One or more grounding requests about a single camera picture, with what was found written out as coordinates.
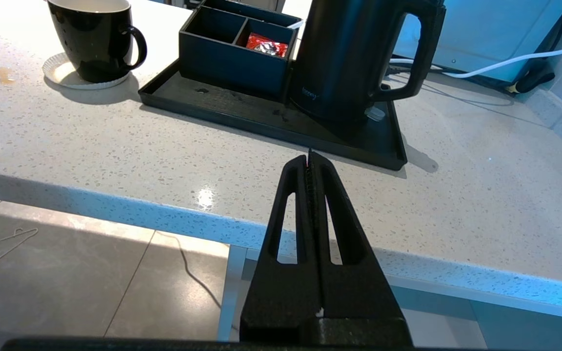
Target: speckled quartz countertop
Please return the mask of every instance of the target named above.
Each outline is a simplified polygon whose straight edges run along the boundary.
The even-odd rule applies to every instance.
[[[0,199],[258,249],[281,169],[306,149],[143,106],[190,12],[132,11],[147,62],[118,87],[72,91],[40,69],[62,52],[45,2],[0,0]],[[454,78],[396,107],[401,171],[332,157],[390,282],[562,315],[560,138]]]

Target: mug handle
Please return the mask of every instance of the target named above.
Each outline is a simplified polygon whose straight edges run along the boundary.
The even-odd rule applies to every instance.
[[[140,65],[147,59],[147,41],[144,39],[142,32],[138,30],[138,28],[132,26],[131,24],[124,24],[120,28],[120,33],[125,35],[133,35],[134,39],[136,40],[136,44],[138,45],[138,60],[136,60],[135,64],[125,66],[125,69],[131,71],[132,69],[136,69],[140,67]]]

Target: kettle handle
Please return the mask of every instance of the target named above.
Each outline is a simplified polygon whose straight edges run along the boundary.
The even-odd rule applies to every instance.
[[[379,79],[379,86],[371,96],[371,100],[374,101],[399,100],[417,95],[433,62],[446,14],[443,1],[438,1],[435,6],[426,0],[406,0],[403,2],[402,11],[417,16],[421,24],[420,40],[413,58],[409,80],[404,87],[382,89]]]

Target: tiled floor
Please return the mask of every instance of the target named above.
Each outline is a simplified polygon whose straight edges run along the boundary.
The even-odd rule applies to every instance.
[[[38,233],[0,260],[0,347],[36,334],[216,338],[227,245],[0,202],[0,238],[17,228]]]

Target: black mug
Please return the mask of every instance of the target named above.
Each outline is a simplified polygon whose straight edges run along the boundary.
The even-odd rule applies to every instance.
[[[83,80],[100,83],[125,76],[147,58],[147,42],[131,25],[127,0],[48,0],[53,24]],[[131,37],[138,60],[131,62]]]

